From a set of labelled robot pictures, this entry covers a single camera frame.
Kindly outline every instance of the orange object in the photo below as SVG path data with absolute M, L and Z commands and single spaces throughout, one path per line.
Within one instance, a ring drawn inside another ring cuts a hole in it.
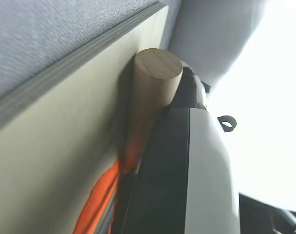
M 119 170 L 117 159 L 96 182 L 75 225 L 73 234 L 93 234 L 117 187 Z

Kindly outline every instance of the black loop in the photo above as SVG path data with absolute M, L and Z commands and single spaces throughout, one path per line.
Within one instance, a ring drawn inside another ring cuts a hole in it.
M 224 129 L 225 132 L 229 133 L 231 131 L 233 131 L 237 125 L 237 122 L 235 120 L 235 118 L 233 118 L 232 116 L 221 116 L 221 117 L 217 117 L 218 121 L 220 122 L 222 128 Z M 226 123 L 230 123 L 231 127 L 223 124 L 224 122 Z

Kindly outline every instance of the bright light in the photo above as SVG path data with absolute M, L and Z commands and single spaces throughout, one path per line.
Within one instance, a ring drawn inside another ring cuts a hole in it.
M 209 100 L 231 115 L 226 134 L 240 192 L 296 211 L 296 0 L 270 0 Z

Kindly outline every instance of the wooden cylinder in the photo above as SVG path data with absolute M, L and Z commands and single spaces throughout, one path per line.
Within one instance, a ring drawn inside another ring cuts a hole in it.
M 182 72 L 180 60 L 168 51 L 146 49 L 135 56 L 127 157 L 140 158 L 156 118 L 173 101 Z

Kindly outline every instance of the plywood board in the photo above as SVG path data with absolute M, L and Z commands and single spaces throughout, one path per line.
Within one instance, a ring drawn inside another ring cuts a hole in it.
M 132 59 L 158 48 L 156 3 L 0 100 L 0 234 L 71 233 L 117 157 Z

